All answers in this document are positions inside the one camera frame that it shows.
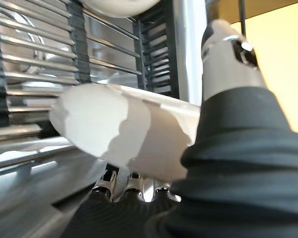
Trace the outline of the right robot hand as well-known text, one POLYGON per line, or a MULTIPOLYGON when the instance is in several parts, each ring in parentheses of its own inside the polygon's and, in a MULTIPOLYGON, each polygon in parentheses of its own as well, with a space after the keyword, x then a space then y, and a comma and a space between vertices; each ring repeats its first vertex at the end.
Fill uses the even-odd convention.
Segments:
POLYGON ((202 38, 202 103, 115 84, 81 84, 50 111, 80 150, 171 184, 152 202, 132 180, 117 202, 93 192, 65 238, 298 238, 298 133, 253 47, 225 20, 202 38))

